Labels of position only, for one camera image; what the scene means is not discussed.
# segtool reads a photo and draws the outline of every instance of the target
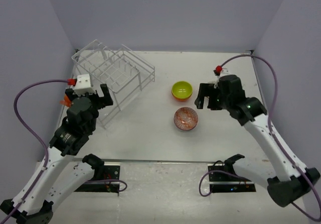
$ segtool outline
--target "green bowl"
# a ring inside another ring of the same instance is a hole
[[[188,82],[179,81],[172,86],[172,95],[177,100],[186,100],[192,96],[192,93],[193,88]]]

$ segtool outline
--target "bowl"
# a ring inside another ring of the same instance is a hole
[[[192,93],[193,88],[188,82],[179,81],[172,86],[172,95],[178,101],[186,101],[192,96]]]
[[[174,114],[174,124],[184,131],[192,130],[196,127],[199,117],[196,111],[190,107],[182,107]]]

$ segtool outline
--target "red patterned bowl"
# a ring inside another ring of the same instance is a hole
[[[188,131],[196,127],[199,117],[194,109],[182,107],[174,115],[174,123],[180,130]]]

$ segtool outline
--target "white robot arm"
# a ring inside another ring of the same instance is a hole
[[[282,207],[308,193],[310,187],[300,172],[304,173],[313,185],[320,178],[319,172],[315,168],[306,167],[272,123],[270,131],[267,110],[257,98],[245,96],[240,78],[232,75],[228,69],[221,69],[217,75],[216,81],[200,84],[199,94],[195,100],[196,107],[202,109],[204,97],[207,96],[208,108],[227,110],[230,116],[254,137],[269,159],[269,162],[254,164],[242,156],[231,163],[225,161],[225,165],[229,166],[222,170],[250,179],[267,188],[271,198]],[[289,161],[281,148],[295,160],[295,164]]]
[[[97,177],[104,166],[98,157],[87,155],[72,173],[56,183],[60,173],[95,131],[98,110],[113,105],[107,85],[101,84],[104,96],[99,97],[92,88],[89,74],[69,79],[69,83],[73,88],[67,89],[65,94],[70,100],[70,107],[50,141],[48,160],[44,157],[15,198],[5,200],[0,205],[0,209],[11,214],[19,224],[47,224],[61,202],[84,182]]]

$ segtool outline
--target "wire rack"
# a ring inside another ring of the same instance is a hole
[[[103,127],[123,110],[151,81],[155,67],[122,45],[117,51],[93,41],[72,56],[74,75],[89,73],[96,89],[106,83],[114,105],[100,111],[98,121]]]

